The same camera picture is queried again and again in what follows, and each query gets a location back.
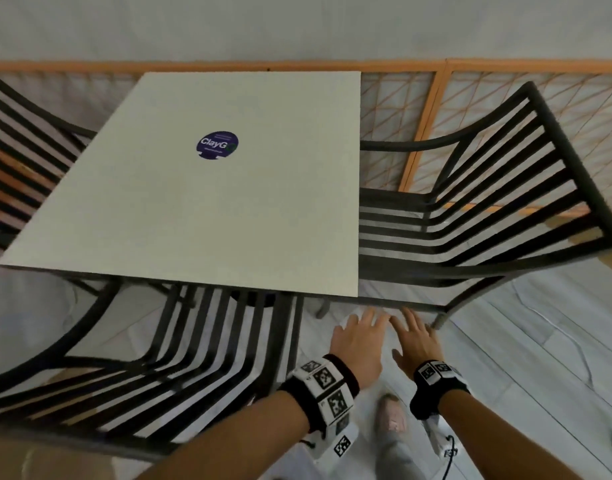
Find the person's left hand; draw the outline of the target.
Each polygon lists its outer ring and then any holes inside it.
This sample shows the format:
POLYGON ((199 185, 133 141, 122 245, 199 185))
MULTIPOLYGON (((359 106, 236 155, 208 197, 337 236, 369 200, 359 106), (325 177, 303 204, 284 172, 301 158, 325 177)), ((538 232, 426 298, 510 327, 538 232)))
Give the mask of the person's left hand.
POLYGON ((359 390, 365 390, 377 381, 381 374, 384 339, 337 340, 336 327, 333 331, 329 352, 338 357, 353 373, 359 390))

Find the person's right hand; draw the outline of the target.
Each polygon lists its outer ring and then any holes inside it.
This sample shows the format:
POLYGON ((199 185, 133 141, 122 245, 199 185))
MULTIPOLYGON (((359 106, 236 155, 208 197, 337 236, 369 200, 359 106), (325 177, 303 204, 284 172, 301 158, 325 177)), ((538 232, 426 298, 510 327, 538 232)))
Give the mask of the person's right hand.
POLYGON ((390 317, 390 324, 396 332, 400 352, 406 357, 407 370, 401 370, 409 379, 414 380, 414 372, 425 362, 440 361, 445 358, 436 331, 409 308, 400 309, 406 324, 396 316, 390 317))

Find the person's right forearm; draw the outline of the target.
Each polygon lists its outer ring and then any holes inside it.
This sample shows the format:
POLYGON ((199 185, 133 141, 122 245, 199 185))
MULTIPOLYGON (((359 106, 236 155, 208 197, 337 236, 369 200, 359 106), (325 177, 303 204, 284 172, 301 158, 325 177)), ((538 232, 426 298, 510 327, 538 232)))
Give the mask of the person's right forearm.
POLYGON ((583 480, 568 465, 464 391, 444 394, 439 412, 484 480, 583 480))

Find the person's left forearm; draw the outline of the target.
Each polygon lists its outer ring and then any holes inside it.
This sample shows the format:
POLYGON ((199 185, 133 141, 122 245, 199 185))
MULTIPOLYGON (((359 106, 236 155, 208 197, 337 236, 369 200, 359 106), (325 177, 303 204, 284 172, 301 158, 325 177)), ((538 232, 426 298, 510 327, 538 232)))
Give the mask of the person's left forearm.
POLYGON ((294 397, 274 392, 202 432, 136 480, 257 480, 309 429, 294 397))

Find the black wristband with marker tags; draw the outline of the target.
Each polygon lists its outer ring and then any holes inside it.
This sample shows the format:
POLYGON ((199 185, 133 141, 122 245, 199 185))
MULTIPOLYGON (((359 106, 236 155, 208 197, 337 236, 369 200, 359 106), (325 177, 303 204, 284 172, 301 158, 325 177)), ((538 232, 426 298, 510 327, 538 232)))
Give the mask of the black wristband with marker tags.
POLYGON ((441 459, 453 460, 462 451, 462 445, 448 422, 439 412, 441 398, 451 390, 470 394, 468 383, 459 371, 438 360, 423 362, 414 371, 416 392, 409 409, 421 421, 433 451, 441 459))
POLYGON ((350 369, 332 354, 316 358, 294 369, 280 385, 297 402, 308 420, 303 443, 315 464, 332 469, 358 438, 352 421, 358 382, 350 369))

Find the pink shoe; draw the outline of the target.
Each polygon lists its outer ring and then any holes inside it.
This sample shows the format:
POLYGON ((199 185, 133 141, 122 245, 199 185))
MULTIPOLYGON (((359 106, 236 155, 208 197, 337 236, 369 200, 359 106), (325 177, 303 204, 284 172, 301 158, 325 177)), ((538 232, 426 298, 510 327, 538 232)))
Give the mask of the pink shoe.
POLYGON ((377 402, 374 432, 382 437, 389 433, 401 435, 407 431, 406 411, 397 395, 386 393, 377 402))

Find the grey trouser leg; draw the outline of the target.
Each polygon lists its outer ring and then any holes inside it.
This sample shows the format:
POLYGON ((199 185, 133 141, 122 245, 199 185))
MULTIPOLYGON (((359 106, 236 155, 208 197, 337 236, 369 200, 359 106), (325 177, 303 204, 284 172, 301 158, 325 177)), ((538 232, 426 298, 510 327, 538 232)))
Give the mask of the grey trouser leg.
POLYGON ((427 480, 401 432, 379 430, 375 433, 375 444, 376 480, 427 480))

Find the black slatted metal chair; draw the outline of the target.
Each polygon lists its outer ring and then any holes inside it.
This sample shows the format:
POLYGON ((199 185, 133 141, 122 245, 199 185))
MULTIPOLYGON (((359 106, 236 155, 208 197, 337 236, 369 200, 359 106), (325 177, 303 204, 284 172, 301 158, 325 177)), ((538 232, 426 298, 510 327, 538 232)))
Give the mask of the black slatted metal chair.
POLYGON ((155 462, 277 386, 296 364, 304 297, 246 306, 246 292, 176 283, 137 358, 74 355, 119 294, 102 288, 54 344, 0 374, 0 435, 155 462))
POLYGON ((0 250, 11 245, 96 135, 0 79, 0 250))
POLYGON ((533 81, 452 134, 360 150, 447 153, 426 192, 359 190, 359 282, 456 290, 409 305, 435 328, 515 278, 612 252, 612 209, 533 81))

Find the wooden lattice fence panel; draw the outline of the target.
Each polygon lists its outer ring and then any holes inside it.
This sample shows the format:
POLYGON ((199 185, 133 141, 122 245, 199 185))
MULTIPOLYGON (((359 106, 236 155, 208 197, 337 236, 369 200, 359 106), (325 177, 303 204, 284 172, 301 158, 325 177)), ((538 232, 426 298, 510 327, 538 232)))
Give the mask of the wooden lattice fence panel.
POLYGON ((0 79, 48 112, 99 130, 149 72, 361 71, 360 139, 423 139, 441 62, 84 63, 3 62, 0 79))
POLYGON ((612 61, 447 59, 433 76, 414 139, 466 127, 530 80, 612 208, 612 61))

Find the blue round sticker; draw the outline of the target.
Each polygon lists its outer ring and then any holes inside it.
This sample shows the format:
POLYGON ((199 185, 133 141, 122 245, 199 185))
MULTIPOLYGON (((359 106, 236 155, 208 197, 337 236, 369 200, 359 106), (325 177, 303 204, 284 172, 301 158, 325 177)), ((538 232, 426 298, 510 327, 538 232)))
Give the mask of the blue round sticker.
POLYGON ((205 160, 216 161, 230 156, 239 146, 239 138, 229 131, 216 131, 202 137, 196 152, 205 160))

